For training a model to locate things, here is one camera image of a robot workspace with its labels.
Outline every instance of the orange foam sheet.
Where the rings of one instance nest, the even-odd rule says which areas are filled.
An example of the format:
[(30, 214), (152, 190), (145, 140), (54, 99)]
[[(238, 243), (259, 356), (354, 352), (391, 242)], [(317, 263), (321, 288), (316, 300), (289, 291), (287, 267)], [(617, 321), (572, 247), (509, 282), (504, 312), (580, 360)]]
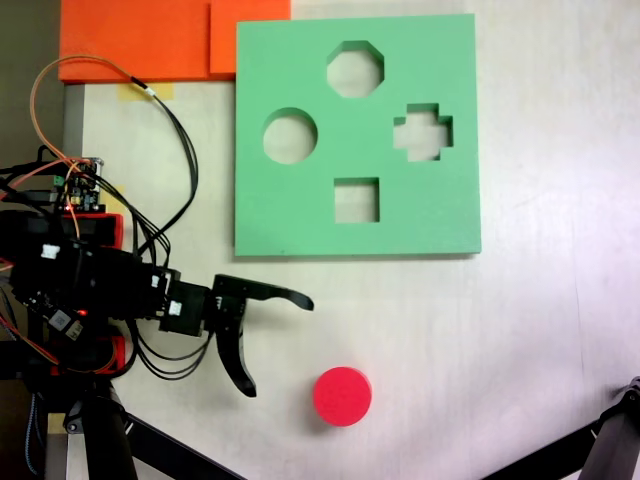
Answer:
[(211, 79), (233, 80), (236, 76), (238, 22), (290, 19), (290, 0), (211, 0)]
[[(288, 20), (290, 0), (62, 0), (60, 55), (107, 57), (147, 82), (235, 77), (236, 23)], [(60, 67), (67, 83), (125, 81), (88, 61)]]

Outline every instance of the circuit board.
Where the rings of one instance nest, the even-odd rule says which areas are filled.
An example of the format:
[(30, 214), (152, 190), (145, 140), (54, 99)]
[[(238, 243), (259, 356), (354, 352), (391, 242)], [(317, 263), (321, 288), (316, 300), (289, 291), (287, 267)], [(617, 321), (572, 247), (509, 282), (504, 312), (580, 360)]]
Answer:
[[(77, 169), (82, 172), (92, 172), (100, 175), (102, 165), (101, 158), (89, 157), (87, 163), (79, 163)], [(69, 175), (69, 180), (65, 182), (65, 177), (56, 175), (53, 177), (53, 194), (64, 199), (65, 183), (67, 184), (67, 194), (69, 195), (69, 203), (76, 213), (104, 213), (105, 206), (100, 205), (100, 186), (92, 178), (80, 175), (73, 171)], [(68, 210), (69, 205), (66, 201), (58, 202), (59, 210)]]

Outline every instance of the black tripod leg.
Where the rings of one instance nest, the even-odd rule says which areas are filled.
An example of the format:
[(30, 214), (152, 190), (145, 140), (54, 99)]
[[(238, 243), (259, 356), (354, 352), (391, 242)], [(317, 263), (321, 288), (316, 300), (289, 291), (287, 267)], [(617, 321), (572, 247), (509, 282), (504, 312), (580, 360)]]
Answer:
[(579, 480), (631, 480), (640, 453), (640, 433), (625, 411), (604, 422)]
[(133, 415), (127, 430), (133, 456), (175, 480), (245, 480)]
[(584, 465), (595, 442), (595, 421), (547, 445), (531, 455), (504, 467), (484, 480), (560, 480), (577, 472)]
[(87, 399), (82, 428), (91, 480), (138, 480), (117, 405), (104, 398)]

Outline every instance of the circle hole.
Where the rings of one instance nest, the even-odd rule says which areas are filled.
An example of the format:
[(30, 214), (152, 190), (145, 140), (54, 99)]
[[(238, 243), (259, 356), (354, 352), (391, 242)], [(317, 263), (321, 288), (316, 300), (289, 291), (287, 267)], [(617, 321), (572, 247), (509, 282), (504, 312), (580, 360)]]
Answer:
[(293, 165), (309, 157), (318, 143), (318, 128), (311, 116), (298, 108), (282, 108), (267, 119), (264, 152), (278, 163)]

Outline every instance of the cross-shaped hole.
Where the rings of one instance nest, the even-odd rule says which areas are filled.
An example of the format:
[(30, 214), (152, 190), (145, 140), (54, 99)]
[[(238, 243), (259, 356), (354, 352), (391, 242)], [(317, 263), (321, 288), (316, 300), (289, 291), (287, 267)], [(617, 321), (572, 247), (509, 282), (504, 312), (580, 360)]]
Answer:
[(437, 105), (408, 105), (407, 116), (393, 125), (393, 147), (407, 150), (410, 162), (440, 160), (440, 150), (453, 146), (453, 121), (440, 117)]

